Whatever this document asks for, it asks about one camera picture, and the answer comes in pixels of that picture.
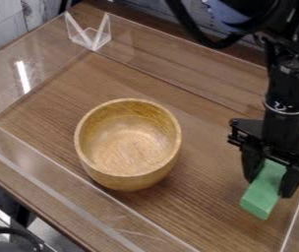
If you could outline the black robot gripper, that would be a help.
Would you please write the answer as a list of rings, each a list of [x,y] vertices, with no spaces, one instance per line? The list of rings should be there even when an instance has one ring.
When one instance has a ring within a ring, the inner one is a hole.
[[[279,196],[291,198],[299,187],[299,114],[264,112],[262,120],[232,118],[228,143],[242,152],[246,180],[252,183],[270,158],[286,167]]]

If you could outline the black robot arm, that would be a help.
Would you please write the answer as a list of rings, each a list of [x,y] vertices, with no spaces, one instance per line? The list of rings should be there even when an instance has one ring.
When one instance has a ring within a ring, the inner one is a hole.
[[[207,10],[228,31],[219,40],[206,36],[183,0],[165,3],[203,46],[223,49],[250,35],[263,47],[268,79],[263,118],[234,118],[228,142],[240,149],[250,182],[256,180],[267,160],[284,166],[276,194],[290,198],[299,187],[299,0],[204,0]]]

